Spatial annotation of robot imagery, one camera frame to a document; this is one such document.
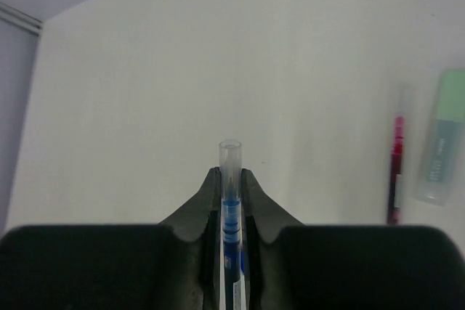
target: blue pen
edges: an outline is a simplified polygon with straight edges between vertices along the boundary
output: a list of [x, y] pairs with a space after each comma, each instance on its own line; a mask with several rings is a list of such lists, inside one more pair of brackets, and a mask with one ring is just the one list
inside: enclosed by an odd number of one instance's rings
[[226, 310], [240, 310], [240, 142], [227, 139], [219, 144], [219, 170], [222, 177]]

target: red pen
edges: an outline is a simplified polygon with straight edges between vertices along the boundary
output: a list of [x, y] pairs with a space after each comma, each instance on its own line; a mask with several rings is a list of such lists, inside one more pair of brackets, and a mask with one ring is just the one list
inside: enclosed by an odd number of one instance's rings
[[402, 189], [402, 155], [404, 148], [405, 100], [400, 95], [399, 108], [395, 117], [394, 139], [391, 150], [391, 174], [389, 177], [389, 197], [387, 203], [387, 223], [397, 225], [400, 220], [400, 196]]

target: gray wall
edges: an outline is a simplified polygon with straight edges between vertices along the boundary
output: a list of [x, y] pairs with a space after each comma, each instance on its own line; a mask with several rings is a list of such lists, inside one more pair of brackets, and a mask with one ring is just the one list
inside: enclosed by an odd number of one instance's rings
[[0, 20], [0, 234], [7, 220], [37, 40]]

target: mint green cap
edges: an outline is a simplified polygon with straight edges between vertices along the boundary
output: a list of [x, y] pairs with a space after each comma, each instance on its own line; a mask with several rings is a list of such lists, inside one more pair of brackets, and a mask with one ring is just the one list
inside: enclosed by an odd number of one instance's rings
[[465, 119], [465, 70], [448, 70], [442, 75], [436, 118], [463, 123]]

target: highlighter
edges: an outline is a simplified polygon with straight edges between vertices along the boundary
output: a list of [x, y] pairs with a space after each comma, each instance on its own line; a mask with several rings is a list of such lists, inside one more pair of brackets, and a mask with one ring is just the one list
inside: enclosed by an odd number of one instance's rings
[[421, 170], [418, 199], [444, 205], [450, 195], [465, 120], [465, 70], [442, 75], [429, 141]]

